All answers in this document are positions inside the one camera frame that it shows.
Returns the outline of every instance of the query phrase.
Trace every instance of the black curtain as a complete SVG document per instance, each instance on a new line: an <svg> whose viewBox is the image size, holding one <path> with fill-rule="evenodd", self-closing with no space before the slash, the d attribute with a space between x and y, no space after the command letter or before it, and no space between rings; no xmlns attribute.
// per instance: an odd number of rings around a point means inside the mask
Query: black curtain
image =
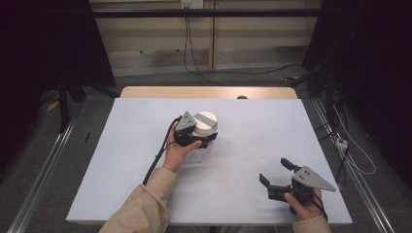
<svg viewBox="0 0 412 233"><path fill-rule="evenodd" d="M64 73L114 86L113 73L95 19L58 12L91 12L88 0L11 0L0 3L0 168L24 140L40 96L57 89Z"/></svg>
<svg viewBox="0 0 412 233"><path fill-rule="evenodd" d="M388 163L412 185L411 4L365 0L355 5L361 6L361 11L354 8L355 20L331 71L370 138ZM305 59L309 69L319 58L318 53L326 50L322 40L328 30L318 29Z"/></svg>

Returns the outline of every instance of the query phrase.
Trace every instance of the gray floor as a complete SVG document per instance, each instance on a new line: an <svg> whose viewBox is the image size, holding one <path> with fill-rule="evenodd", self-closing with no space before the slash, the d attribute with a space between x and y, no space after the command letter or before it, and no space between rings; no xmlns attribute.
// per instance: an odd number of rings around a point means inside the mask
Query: gray floor
<svg viewBox="0 0 412 233"><path fill-rule="evenodd" d="M242 72L262 72L272 69L243 69ZM298 67L287 68L285 76L300 76L305 71ZM277 86L281 83L281 72L264 75L240 74L208 74L205 77L214 82L231 86ZM162 75L147 75L141 77L117 78L118 90L127 85L213 85L199 76L188 73ZM111 111L113 99L85 87L88 97L84 103L71 103L72 112L81 109L67 145L60 155L51 178L37 203L35 212L28 222L26 232L96 232L100 226L80 226L65 221L71 203L76 195L76 188L82 182L94 149ZM307 96L305 85L296 89L307 114L316 128L323 124L313 104L313 99ZM25 196L34 184L43 164L57 137L59 129L58 108L47 112L47 101L39 110L39 115L33 124L29 139L17 155L12 166L5 171L0 183L0 232L7 232ZM364 176L376 198L386 212L395 232L412 232L412 191L397 173L385 162L379 149L368 141L365 131L356 115L346 108L349 120L349 131L355 141L371 156L376 164L377 172L372 176ZM322 128L317 135L322 137L326 130ZM320 141L326 155L326 160L333 173L339 166L339 157L330 139ZM370 170L369 162L359 150L351 147L350 152L359 167ZM347 176L342 195L353 224L333 226L334 232L380 232L369 209L365 206L354 181ZM292 232L289 226L278 227L278 232Z"/></svg>

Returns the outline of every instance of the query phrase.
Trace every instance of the white cylindrical object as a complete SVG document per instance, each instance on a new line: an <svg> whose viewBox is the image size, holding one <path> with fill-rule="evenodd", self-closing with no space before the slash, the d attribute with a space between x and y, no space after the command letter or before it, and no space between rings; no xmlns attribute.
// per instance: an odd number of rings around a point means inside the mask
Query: white cylindrical object
<svg viewBox="0 0 412 233"><path fill-rule="evenodd" d="M218 131L218 119L214 114L199 112L194 115L193 118L196 120L196 126L194 127L195 134L207 137Z"/></svg>

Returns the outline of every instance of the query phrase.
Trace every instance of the silver gripper plate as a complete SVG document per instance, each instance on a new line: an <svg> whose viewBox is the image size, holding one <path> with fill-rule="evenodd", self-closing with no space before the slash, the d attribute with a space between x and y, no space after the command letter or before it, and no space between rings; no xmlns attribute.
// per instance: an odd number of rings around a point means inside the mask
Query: silver gripper plate
<svg viewBox="0 0 412 233"><path fill-rule="evenodd" d="M292 178L305 186L316 187L329 191L336 191L336 188L332 184L327 182L307 166L302 167L293 175Z"/></svg>
<svg viewBox="0 0 412 233"><path fill-rule="evenodd" d="M185 112L176 127L176 130L184 130L196 125L196 120L193 119L189 112Z"/></svg>

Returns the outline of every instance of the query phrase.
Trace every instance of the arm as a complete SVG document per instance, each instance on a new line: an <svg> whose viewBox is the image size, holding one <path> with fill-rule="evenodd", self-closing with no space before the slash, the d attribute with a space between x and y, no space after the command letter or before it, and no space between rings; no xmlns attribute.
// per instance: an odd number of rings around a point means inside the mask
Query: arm
<svg viewBox="0 0 412 233"><path fill-rule="evenodd" d="M322 193L321 190L315 188L315 194L319 197L314 197L314 201L318 205L322 205ZM290 194L285 193L285 199L294 208L297 213L298 221L292 224L293 231L295 233L330 233L331 230L327 225L326 219L322 216L322 212L314 205L303 207L300 203Z"/></svg>
<svg viewBox="0 0 412 233"><path fill-rule="evenodd" d="M174 144L175 124L167 138L166 157L162 168L156 168L147 185L140 184L121 208L100 229L106 232L164 232L169 223L169 196L177 184L176 172L192 150L201 146L195 142L187 147Z"/></svg>

